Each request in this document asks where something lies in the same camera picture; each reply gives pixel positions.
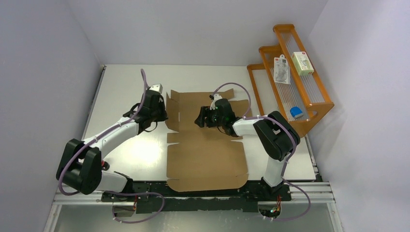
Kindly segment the brown cardboard box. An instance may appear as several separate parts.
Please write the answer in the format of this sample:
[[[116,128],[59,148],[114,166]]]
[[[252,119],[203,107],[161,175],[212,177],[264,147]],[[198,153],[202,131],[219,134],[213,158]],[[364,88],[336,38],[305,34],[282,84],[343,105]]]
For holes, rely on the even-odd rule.
[[[208,92],[177,92],[166,95],[166,176],[177,192],[237,189],[248,180],[248,166],[241,137],[217,128],[200,128],[194,121],[200,108],[211,104]]]

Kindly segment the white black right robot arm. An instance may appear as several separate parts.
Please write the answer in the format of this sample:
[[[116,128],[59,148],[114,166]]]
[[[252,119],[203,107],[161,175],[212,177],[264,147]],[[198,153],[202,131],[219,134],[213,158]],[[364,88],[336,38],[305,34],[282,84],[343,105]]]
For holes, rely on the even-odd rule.
[[[279,111],[265,116],[238,117],[230,102],[225,99],[213,100],[210,106],[202,106],[194,123],[200,128],[219,128],[232,137],[256,135],[261,142],[268,162],[262,180],[261,195],[273,200],[283,185],[287,163],[293,156],[300,137]]]

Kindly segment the orange wooden tiered rack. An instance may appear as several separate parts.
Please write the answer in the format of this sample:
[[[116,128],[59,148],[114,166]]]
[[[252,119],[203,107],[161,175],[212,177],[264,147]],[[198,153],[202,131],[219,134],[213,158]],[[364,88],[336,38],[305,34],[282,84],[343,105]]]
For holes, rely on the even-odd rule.
[[[264,71],[269,80],[274,100],[277,103],[279,112],[288,120],[290,125],[298,132],[300,137],[304,137],[308,132],[334,107],[327,90],[324,87],[318,73],[299,76],[291,60],[293,52],[307,52],[301,39],[299,38],[293,24],[276,24],[273,27],[278,44],[261,46],[259,53],[262,62],[247,66],[251,85],[256,97],[258,109],[262,115],[267,113],[263,109],[261,99],[262,94],[258,91],[255,82],[254,72]],[[274,58],[281,54],[289,62],[290,84],[280,84],[274,82]],[[299,107],[305,114],[303,117],[294,119],[290,114],[292,107]]]

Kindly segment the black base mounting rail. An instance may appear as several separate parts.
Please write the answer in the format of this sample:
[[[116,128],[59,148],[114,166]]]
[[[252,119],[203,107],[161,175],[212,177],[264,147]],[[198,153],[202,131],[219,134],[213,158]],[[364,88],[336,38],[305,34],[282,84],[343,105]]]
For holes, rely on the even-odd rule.
[[[138,214],[154,213],[158,209],[163,212],[241,210],[247,213],[258,213],[258,205],[262,202],[275,203],[278,200],[289,202],[292,199],[288,185],[271,188],[262,180],[247,181],[238,189],[188,192],[177,192],[165,181],[135,181],[133,189],[137,193],[159,193],[159,196],[119,196],[103,192],[101,201],[104,203],[136,202]]]

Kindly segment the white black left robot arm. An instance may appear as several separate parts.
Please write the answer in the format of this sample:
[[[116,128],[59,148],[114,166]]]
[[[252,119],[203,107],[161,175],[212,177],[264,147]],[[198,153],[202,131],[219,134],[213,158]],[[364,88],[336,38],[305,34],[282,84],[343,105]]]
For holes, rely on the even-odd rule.
[[[120,200],[132,198],[135,190],[133,180],[125,174],[109,171],[103,165],[104,158],[125,141],[148,132],[152,123],[167,120],[162,86],[149,87],[140,103],[123,114],[119,121],[105,131],[85,140],[71,139],[65,146],[56,173],[59,190],[63,184],[73,188],[73,194],[91,194],[96,190],[114,193]]]

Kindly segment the blue small object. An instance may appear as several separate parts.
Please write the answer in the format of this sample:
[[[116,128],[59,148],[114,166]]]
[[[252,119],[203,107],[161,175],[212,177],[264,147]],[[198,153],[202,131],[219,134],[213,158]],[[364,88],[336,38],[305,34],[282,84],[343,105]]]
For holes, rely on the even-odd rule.
[[[292,108],[290,109],[290,114],[292,115],[292,117],[293,117],[294,119],[301,118],[301,117],[303,117],[303,116],[305,115],[305,114],[303,113],[303,111],[302,111],[299,107],[297,107],[297,106],[292,107]]]

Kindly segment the white green product box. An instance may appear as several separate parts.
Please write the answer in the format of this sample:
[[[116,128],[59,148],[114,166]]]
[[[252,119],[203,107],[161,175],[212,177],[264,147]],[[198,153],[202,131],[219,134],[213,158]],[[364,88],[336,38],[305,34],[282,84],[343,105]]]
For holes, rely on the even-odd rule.
[[[310,75],[314,73],[313,65],[311,64],[306,52],[293,52],[291,58],[299,76]]]

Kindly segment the red emergency stop button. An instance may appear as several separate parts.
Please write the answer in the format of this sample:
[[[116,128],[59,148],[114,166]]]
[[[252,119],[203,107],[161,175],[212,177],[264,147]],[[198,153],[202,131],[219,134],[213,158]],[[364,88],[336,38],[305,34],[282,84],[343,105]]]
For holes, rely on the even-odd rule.
[[[109,168],[110,168],[109,163],[106,162],[106,161],[104,161],[104,160],[102,160],[102,162],[101,162],[101,169],[102,169],[102,171],[107,171],[107,170],[109,170]]]

